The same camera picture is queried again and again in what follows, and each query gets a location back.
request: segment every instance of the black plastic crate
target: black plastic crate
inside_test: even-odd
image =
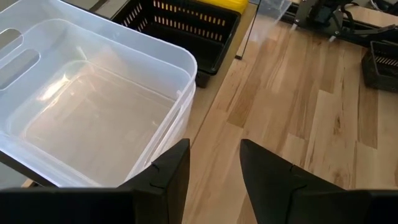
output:
[[[398,46],[372,41],[362,72],[366,86],[398,92]]]
[[[240,13],[188,0],[130,0],[113,21],[187,49],[198,62],[197,85],[206,87],[225,58]]]

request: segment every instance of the wooden table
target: wooden table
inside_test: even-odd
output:
[[[348,9],[370,24],[398,24],[395,16]],[[263,22],[256,19],[254,34]],[[364,86],[366,49],[289,29],[280,22],[267,40],[250,40],[197,136],[191,134],[197,126],[188,130],[193,146],[184,223],[256,223],[239,163],[242,138],[345,189],[397,188],[398,95]],[[211,101],[213,92],[200,90],[198,97]],[[196,101],[192,121],[203,116],[199,106]]]

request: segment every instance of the metal stand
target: metal stand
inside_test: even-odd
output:
[[[292,3],[286,13],[282,16],[281,21],[292,24],[294,27],[314,31],[329,37],[329,41],[335,38],[342,39],[363,47],[369,47],[371,41],[379,41],[388,44],[398,44],[398,28],[395,24],[387,27],[378,27],[360,21],[350,21],[348,18],[342,16],[339,11],[340,8],[334,12],[338,23],[330,21],[330,27],[319,27],[308,22],[302,22],[302,19],[307,21],[305,15],[308,9],[316,4],[317,0],[302,0],[300,4]]]

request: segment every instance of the black basket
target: black basket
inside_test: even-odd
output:
[[[187,49],[198,62],[197,84],[205,87],[220,68],[240,17],[198,1],[130,0],[112,20]]]
[[[372,41],[362,72],[366,86],[398,92],[398,46]]]

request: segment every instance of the clear plastic bin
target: clear plastic bin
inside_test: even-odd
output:
[[[0,12],[10,29],[21,36],[0,50],[8,156],[59,187],[115,187],[182,137],[197,70],[183,48],[56,0]]]

